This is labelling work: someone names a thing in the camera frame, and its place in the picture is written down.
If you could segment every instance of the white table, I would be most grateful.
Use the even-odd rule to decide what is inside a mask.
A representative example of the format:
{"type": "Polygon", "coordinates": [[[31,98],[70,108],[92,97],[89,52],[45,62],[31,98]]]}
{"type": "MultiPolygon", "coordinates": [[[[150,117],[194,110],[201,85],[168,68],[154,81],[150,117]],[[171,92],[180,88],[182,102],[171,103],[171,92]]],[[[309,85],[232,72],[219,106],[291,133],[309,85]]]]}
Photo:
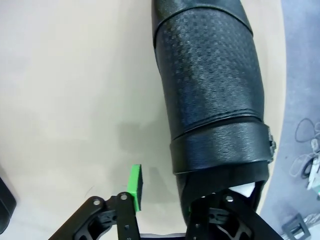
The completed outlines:
{"type": "MultiPolygon", "coordinates": [[[[286,50],[279,0],[244,0],[279,142],[286,50]]],[[[90,196],[143,167],[142,233],[184,232],[150,0],[0,3],[0,176],[17,199],[1,240],[46,240],[90,196]]],[[[114,227],[102,239],[117,239],[114,227]]]]}

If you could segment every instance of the screw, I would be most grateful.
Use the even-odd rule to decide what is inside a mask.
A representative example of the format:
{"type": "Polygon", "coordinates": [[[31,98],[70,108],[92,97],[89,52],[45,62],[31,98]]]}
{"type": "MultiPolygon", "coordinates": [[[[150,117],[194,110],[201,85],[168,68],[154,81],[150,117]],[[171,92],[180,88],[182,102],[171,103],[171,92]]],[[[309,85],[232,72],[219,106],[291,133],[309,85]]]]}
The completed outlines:
{"type": "Polygon", "coordinates": [[[225,200],[229,203],[234,201],[234,198],[232,196],[226,196],[225,200]]]}
{"type": "Polygon", "coordinates": [[[93,201],[93,204],[96,205],[96,206],[98,206],[98,205],[100,204],[100,200],[98,200],[98,199],[94,200],[94,201],[93,201]]]}
{"type": "Polygon", "coordinates": [[[125,194],[121,195],[121,197],[120,197],[121,200],[126,200],[127,198],[128,198],[128,196],[125,194]]]}

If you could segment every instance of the black leather sleeve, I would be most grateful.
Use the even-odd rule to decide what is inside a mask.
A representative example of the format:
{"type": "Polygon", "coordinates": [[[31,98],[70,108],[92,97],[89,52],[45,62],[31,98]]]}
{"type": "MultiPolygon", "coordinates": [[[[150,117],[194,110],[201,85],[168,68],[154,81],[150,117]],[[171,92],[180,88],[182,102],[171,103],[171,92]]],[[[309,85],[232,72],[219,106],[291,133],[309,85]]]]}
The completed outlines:
{"type": "Polygon", "coordinates": [[[263,186],[274,146],[263,123],[263,83],[241,2],[153,0],[152,23],[182,210],[221,188],[263,186]],[[217,170],[226,184],[218,188],[211,181],[198,190],[217,170]],[[199,174],[207,177],[195,178],[199,174]],[[194,192],[187,200],[186,189],[194,192]]]}

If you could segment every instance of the blue floor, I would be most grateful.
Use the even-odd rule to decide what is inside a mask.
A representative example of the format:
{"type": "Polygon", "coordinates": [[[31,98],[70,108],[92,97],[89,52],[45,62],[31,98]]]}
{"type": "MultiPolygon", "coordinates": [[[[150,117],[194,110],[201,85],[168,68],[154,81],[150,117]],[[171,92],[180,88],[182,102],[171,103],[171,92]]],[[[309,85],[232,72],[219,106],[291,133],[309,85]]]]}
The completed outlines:
{"type": "Polygon", "coordinates": [[[287,56],[285,114],[274,174],[261,212],[278,233],[297,213],[303,217],[320,213],[317,194],[306,190],[308,180],[292,176],[302,164],[295,159],[312,152],[313,126],[303,121],[295,136],[299,122],[304,118],[320,122],[320,0],[282,0],[282,7],[287,56]]]}

